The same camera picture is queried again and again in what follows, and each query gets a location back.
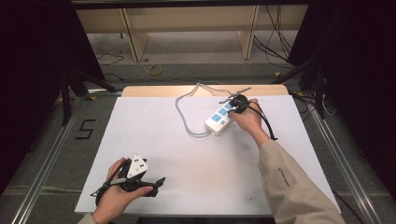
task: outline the hand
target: hand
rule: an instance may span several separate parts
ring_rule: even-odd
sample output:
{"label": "hand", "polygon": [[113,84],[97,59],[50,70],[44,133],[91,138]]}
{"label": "hand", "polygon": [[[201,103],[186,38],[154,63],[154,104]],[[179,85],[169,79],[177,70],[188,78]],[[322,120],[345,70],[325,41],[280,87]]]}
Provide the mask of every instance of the hand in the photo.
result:
{"label": "hand", "polygon": [[[257,99],[249,100],[249,105],[258,111],[261,111],[258,106],[259,102]],[[247,108],[242,114],[237,114],[235,112],[230,112],[230,117],[238,123],[239,127],[249,133],[255,140],[258,147],[260,147],[264,142],[269,141],[271,138],[262,129],[262,117],[258,115],[255,111]]]}
{"label": "hand", "polygon": [[[111,177],[124,161],[125,159],[122,158],[110,166],[106,180]],[[119,174],[116,174],[114,178],[118,179]],[[127,192],[120,185],[112,186],[103,194],[95,212],[92,214],[92,218],[96,224],[107,224],[112,219],[121,215],[129,203],[150,191],[152,191],[152,187],[142,187],[135,191]]]}

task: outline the white desk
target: white desk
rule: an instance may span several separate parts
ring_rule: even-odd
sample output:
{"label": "white desk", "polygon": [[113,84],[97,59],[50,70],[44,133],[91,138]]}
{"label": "white desk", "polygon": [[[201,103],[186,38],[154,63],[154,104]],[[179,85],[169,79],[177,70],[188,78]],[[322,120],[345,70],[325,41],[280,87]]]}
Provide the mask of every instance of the white desk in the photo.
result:
{"label": "white desk", "polygon": [[[219,108],[219,101],[224,98],[186,97],[179,106],[190,128],[201,132],[205,119]],[[257,98],[279,144],[335,203],[291,97]],[[271,216],[257,168],[258,149],[250,136],[236,123],[220,136],[189,136],[175,108],[175,99],[118,99],[76,212],[94,211],[94,198],[90,194],[103,184],[108,167],[120,157],[139,153],[148,159],[150,167],[143,179],[153,182],[165,176],[166,180],[157,197],[139,198],[125,213],[141,217]]]}

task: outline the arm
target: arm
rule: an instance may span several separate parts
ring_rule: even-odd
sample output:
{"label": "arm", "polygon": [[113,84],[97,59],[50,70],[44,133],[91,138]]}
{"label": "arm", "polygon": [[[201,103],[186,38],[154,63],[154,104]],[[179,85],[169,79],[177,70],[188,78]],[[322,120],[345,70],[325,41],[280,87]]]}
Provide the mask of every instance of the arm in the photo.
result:
{"label": "arm", "polygon": [[252,110],[230,113],[260,150],[262,184],[276,223],[345,223],[330,199],[312,182],[298,162],[262,129]]}
{"label": "arm", "polygon": [[[123,161],[125,161],[124,158],[116,161],[108,169],[107,179],[111,177]],[[152,187],[142,187],[132,192],[126,192],[118,185],[112,186],[103,194],[95,212],[87,214],[78,224],[107,224],[121,215],[129,203],[150,191],[152,191]]]}

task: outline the person's right hand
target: person's right hand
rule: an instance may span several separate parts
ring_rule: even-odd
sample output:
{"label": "person's right hand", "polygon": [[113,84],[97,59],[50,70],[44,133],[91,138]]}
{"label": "person's right hand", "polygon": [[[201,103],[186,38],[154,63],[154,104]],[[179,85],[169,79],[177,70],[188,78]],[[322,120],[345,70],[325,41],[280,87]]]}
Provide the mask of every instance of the person's right hand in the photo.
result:
{"label": "person's right hand", "polygon": [[[249,100],[249,105],[262,112],[257,99]],[[232,111],[230,112],[230,117],[238,123],[242,130],[246,131],[253,137],[258,147],[260,147],[262,143],[271,139],[262,129],[262,117],[252,109],[247,108],[242,114],[237,114]]]}

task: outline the white power adapter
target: white power adapter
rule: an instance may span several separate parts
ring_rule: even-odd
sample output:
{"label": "white power adapter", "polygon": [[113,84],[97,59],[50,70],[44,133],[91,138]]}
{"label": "white power adapter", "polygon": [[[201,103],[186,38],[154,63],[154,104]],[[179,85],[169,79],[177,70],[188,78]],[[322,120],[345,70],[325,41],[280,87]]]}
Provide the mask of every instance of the white power adapter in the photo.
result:
{"label": "white power adapter", "polygon": [[228,115],[228,111],[232,110],[233,107],[230,103],[222,106],[219,110],[217,110],[209,119],[205,121],[205,126],[212,135],[219,135],[219,133],[224,130],[230,123],[233,122],[233,119]]}

